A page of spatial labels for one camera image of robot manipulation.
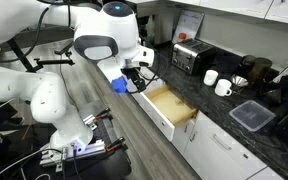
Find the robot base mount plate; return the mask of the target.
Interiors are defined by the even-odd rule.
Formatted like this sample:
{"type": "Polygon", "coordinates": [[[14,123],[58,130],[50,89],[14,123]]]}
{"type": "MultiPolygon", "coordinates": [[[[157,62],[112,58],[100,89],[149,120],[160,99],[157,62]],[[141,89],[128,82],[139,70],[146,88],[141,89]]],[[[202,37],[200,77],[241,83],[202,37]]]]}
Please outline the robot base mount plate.
{"type": "Polygon", "coordinates": [[[110,155],[120,148],[127,148],[124,137],[111,143],[106,143],[104,139],[98,139],[86,146],[72,142],[68,147],[63,147],[61,150],[52,149],[50,145],[46,145],[42,148],[40,165],[43,167],[55,166],[56,171],[60,172],[64,170],[65,162],[76,162],[77,159],[98,155],[110,155]]]}

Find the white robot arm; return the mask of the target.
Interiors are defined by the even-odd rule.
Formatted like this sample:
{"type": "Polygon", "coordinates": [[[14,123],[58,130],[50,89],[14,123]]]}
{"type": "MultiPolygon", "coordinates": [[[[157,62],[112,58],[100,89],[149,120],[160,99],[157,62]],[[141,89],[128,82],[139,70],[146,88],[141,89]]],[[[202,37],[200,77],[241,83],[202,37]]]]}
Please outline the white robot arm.
{"type": "MultiPolygon", "coordinates": [[[[113,58],[120,70],[150,66],[154,61],[154,51],[139,42],[135,12],[123,2],[93,8],[51,5],[39,0],[0,0],[0,44],[41,22],[73,27],[74,49],[87,60],[113,58]]],[[[29,101],[36,121],[55,126],[51,148],[75,144],[85,149],[92,140],[92,130],[69,102],[58,74],[21,72],[0,66],[0,102],[12,98],[29,101]]]]}

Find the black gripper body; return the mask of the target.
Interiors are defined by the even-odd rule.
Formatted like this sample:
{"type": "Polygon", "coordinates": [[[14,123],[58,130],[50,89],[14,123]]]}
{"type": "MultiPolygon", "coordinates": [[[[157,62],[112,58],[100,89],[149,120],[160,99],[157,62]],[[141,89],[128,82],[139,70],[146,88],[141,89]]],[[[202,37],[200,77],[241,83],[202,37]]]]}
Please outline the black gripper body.
{"type": "Polygon", "coordinates": [[[146,89],[145,80],[140,76],[139,68],[123,69],[122,73],[128,80],[131,80],[133,85],[136,87],[131,94],[140,93],[146,89]]]}

